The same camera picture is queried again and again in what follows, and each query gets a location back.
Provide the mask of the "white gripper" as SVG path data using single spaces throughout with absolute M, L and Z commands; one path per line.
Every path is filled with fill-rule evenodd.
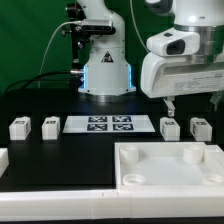
M 217 110 L 224 90 L 224 53 L 211 64 L 191 64 L 187 56 L 149 53 L 143 60 L 140 86 L 149 98 L 165 97 L 169 117 L 175 116 L 173 96 L 178 95 L 214 92 L 210 102 Z

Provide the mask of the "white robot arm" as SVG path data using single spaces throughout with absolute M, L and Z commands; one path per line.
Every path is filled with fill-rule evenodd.
M 77 0 L 95 31 L 84 67 L 83 91 L 104 99 L 134 88 L 127 75 L 124 21 L 104 0 Z M 145 0 L 158 15 L 174 17 L 172 28 L 147 39 L 140 88 L 171 105 L 178 95 L 224 90 L 224 0 Z

